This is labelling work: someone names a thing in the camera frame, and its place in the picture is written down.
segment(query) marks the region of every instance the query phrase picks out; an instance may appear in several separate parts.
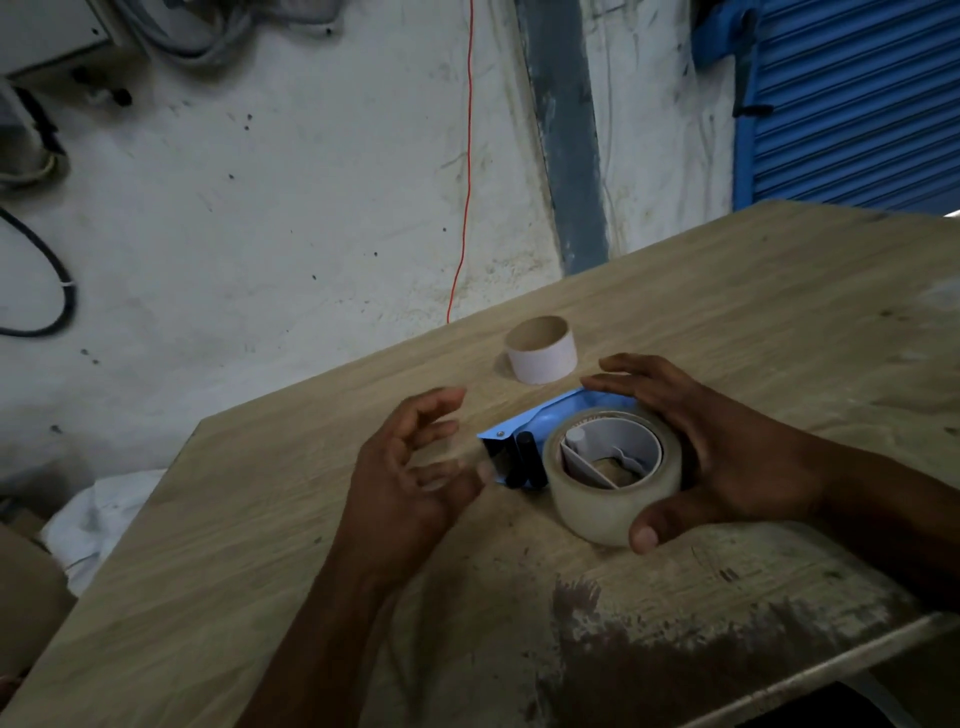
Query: right hand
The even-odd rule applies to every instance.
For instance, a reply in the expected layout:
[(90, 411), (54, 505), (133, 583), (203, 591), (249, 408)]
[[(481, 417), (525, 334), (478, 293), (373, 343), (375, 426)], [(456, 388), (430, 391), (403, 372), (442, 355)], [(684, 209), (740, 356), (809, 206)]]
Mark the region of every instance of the right hand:
[(808, 518), (823, 501), (827, 463), (849, 451), (721, 395), (660, 356), (619, 353), (600, 368), (608, 374), (583, 377), (584, 387), (636, 398), (686, 435), (699, 461), (693, 488), (636, 517), (637, 553), (706, 523)]

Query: red wire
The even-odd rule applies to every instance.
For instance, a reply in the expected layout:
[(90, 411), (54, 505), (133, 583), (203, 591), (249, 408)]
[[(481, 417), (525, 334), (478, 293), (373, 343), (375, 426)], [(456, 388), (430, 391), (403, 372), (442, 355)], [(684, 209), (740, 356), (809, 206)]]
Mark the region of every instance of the red wire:
[(473, 168), (470, 153), (473, 147), (473, 0), (470, 0), (470, 30), (467, 43), (467, 200), (464, 202), (464, 226), (460, 233), (460, 262), (457, 272), (453, 276), (453, 285), (450, 286), (450, 303), (446, 305), (446, 322), (450, 323), (450, 309), (453, 308), (453, 293), (457, 290), (457, 279), (460, 269), (464, 267), (464, 258), (467, 257), (467, 216), (470, 210), (470, 192), (473, 187)]

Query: left hand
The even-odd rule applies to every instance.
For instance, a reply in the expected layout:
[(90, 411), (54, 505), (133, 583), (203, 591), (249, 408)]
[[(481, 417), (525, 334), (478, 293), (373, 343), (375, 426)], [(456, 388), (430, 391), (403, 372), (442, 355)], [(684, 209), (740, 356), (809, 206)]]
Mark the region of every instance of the left hand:
[(466, 393), (444, 387), (407, 398), (364, 443), (330, 557), (386, 589), (417, 572), (484, 487), (476, 468), (457, 460), (408, 467), (415, 450), (457, 431), (456, 420), (440, 418), (460, 409)]

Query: packing tape roll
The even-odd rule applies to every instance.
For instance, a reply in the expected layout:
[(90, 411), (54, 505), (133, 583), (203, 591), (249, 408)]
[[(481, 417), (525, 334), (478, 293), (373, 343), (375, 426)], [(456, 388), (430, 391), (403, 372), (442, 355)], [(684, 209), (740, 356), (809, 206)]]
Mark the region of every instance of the packing tape roll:
[[(618, 490), (584, 485), (567, 474), (560, 443), (572, 427), (591, 420), (614, 417), (643, 425), (660, 442), (660, 461), (651, 473)], [(649, 410), (595, 407), (561, 422), (543, 446), (543, 467), (550, 494), (567, 528), (587, 541), (602, 546), (628, 546), (630, 525), (651, 503), (680, 491), (683, 465), (680, 440), (667, 424)]]
[(546, 384), (577, 368), (573, 331), (560, 316), (539, 316), (510, 329), (505, 341), (516, 378), (524, 384)]

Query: blue tape dispenser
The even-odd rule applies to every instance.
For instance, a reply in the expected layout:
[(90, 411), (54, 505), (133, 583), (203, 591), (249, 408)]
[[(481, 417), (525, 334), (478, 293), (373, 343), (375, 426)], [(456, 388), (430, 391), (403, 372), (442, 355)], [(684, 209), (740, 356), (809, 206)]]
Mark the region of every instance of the blue tape dispenser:
[(629, 409), (632, 397), (590, 392), (583, 387), (565, 392), (533, 409), (477, 435), (496, 468), (496, 480), (508, 488), (541, 491), (547, 486), (543, 468), (543, 444), (566, 418), (592, 407)]

